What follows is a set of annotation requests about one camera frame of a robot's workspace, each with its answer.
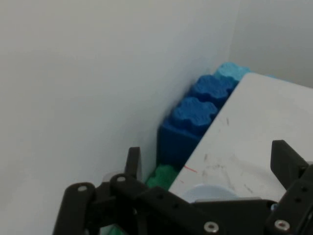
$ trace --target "metal bolt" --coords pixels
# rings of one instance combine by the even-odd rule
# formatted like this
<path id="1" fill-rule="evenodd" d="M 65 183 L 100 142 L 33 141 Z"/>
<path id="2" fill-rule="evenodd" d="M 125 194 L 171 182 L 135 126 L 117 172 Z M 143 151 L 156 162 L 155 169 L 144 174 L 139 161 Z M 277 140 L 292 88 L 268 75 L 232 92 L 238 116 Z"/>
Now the metal bolt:
<path id="1" fill-rule="evenodd" d="M 215 222 L 209 221 L 204 224 L 204 230 L 208 233 L 215 234 L 219 231 L 219 225 Z"/>
<path id="2" fill-rule="evenodd" d="M 87 190 L 87 186 L 81 185 L 81 186 L 78 187 L 77 190 L 78 190 L 79 192 L 83 192 L 83 191 Z"/>
<path id="3" fill-rule="evenodd" d="M 290 224 L 285 220 L 278 219 L 274 224 L 275 228 L 281 231 L 288 231 L 290 229 Z"/>
<path id="4" fill-rule="evenodd" d="M 118 182 L 123 182 L 125 180 L 126 180 L 126 178 L 124 176 L 120 176 L 120 177 L 117 178 Z"/>

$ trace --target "white table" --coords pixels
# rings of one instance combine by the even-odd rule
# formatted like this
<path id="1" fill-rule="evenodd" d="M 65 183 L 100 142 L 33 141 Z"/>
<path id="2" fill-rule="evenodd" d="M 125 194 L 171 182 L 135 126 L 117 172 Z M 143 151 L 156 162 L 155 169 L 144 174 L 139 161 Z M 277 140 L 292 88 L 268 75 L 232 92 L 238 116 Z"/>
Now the white table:
<path id="1" fill-rule="evenodd" d="M 279 200 L 285 189 L 270 169 L 271 142 L 285 140 L 313 161 L 313 89 L 247 74 L 172 184 L 183 195 L 197 184 L 240 197 Z"/>

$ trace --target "white wall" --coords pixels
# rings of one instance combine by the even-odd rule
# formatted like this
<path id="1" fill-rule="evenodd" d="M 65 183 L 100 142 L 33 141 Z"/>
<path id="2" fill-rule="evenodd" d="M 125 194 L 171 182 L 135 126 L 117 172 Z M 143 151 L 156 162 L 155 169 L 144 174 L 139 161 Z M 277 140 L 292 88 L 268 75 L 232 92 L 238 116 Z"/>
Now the white wall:
<path id="1" fill-rule="evenodd" d="M 230 61 L 313 87 L 313 1 L 242 0 Z"/>
<path id="2" fill-rule="evenodd" d="M 2 0 L 0 234 L 51 234 L 66 186 L 99 185 L 228 59 L 239 0 Z"/>

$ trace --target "interlocking foam piece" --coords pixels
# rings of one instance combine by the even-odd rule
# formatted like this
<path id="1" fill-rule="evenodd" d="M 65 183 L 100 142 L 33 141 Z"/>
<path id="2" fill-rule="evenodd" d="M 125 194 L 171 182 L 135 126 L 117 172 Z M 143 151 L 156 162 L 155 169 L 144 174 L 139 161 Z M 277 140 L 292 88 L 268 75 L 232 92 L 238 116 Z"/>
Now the interlocking foam piece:
<path id="1" fill-rule="evenodd" d="M 217 113 L 211 102 L 184 98 L 159 129 L 158 163 L 181 169 Z"/>
<path id="2" fill-rule="evenodd" d="M 201 138 L 202 136 L 176 128 L 167 118 L 158 133 L 157 163 L 172 165 L 177 170 L 182 169 Z"/>
<path id="3" fill-rule="evenodd" d="M 159 186 L 165 190 L 168 190 L 176 177 L 178 171 L 176 171 L 171 165 L 159 165 L 154 173 L 149 177 L 146 185 L 149 188 Z"/>
<path id="4" fill-rule="evenodd" d="M 244 75 L 251 70 L 248 67 L 241 67 L 232 62 L 223 63 L 214 73 L 214 76 L 218 79 L 231 77 L 234 80 L 240 82 Z"/>
<path id="5" fill-rule="evenodd" d="M 221 108 L 237 84 L 238 82 L 232 77 L 218 79 L 212 75 L 204 75 L 193 85 L 189 95 L 202 102 L 212 102 L 216 107 Z"/>
<path id="6" fill-rule="evenodd" d="M 195 97 L 186 97 L 173 110 L 170 121 L 179 129 L 202 136 L 217 112 L 218 109 L 211 102 L 200 102 Z"/>

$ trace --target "red mark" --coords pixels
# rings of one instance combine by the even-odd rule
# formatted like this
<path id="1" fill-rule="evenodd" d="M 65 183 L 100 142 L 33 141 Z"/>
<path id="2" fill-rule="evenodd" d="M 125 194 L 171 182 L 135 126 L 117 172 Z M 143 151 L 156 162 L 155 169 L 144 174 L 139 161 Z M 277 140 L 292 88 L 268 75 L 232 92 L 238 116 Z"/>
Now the red mark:
<path id="1" fill-rule="evenodd" d="M 191 169 L 191 168 L 189 168 L 189 167 L 187 167 L 187 166 L 185 166 L 185 165 L 184 165 L 184 168 L 186 168 L 186 169 L 188 169 L 188 170 L 191 170 L 191 171 L 193 171 L 193 172 L 197 173 L 197 171 L 196 171 L 196 170 Z"/>

